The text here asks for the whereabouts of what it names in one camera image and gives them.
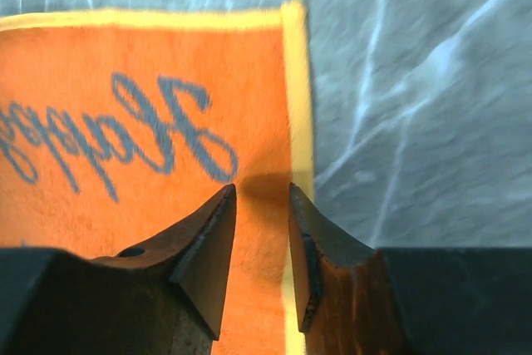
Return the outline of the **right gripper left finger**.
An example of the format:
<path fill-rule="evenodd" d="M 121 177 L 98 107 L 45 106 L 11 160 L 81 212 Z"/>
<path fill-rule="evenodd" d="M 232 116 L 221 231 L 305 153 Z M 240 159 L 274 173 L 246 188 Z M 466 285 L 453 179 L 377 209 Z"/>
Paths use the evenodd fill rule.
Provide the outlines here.
<path fill-rule="evenodd" d="M 1 252 L 4 354 L 208 354 L 219 338 L 236 222 L 226 185 L 114 257 Z"/>

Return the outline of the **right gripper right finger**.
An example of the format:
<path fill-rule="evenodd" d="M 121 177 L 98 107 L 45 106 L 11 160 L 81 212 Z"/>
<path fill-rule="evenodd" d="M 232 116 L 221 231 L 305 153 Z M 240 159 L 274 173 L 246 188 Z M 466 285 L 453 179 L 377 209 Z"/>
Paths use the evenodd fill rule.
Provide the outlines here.
<path fill-rule="evenodd" d="M 296 185 L 288 227 L 308 353 L 530 353 L 530 249 L 373 249 Z"/>

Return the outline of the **orange and grey towel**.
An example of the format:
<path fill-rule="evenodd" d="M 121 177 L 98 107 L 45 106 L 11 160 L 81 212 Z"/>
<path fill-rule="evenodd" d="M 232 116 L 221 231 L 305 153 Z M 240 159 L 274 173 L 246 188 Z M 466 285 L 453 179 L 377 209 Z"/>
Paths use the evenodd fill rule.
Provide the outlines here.
<path fill-rule="evenodd" d="M 1 20 L 1 244 L 111 256 L 223 185 L 237 222 L 217 354 L 301 354 L 288 185 L 313 192 L 306 8 Z"/>

